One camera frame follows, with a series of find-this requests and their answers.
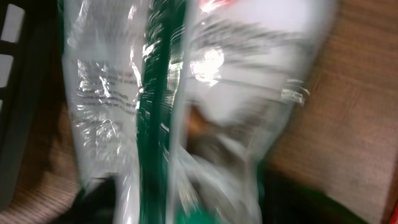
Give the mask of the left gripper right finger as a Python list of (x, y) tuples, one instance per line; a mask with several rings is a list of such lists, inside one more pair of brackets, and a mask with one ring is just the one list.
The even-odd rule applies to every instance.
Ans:
[(279, 172), (264, 173), (262, 222), (266, 224), (366, 224), (323, 192)]

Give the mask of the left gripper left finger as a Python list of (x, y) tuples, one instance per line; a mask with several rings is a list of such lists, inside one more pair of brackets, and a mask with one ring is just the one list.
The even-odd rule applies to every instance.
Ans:
[(116, 207), (116, 180), (101, 179), (91, 191), (81, 189), (71, 207), (50, 224), (113, 224)]

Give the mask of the red juice carton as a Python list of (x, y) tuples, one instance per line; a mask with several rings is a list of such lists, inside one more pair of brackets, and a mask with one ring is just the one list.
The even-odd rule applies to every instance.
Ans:
[(394, 204), (394, 208), (392, 209), (387, 224), (398, 224), (398, 200)]

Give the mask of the dark green box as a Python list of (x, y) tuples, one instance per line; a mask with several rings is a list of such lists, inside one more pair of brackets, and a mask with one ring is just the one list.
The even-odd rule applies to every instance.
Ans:
[(83, 189), (113, 223), (261, 223), (261, 168), (333, 22), (332, 0), (58, 2)]

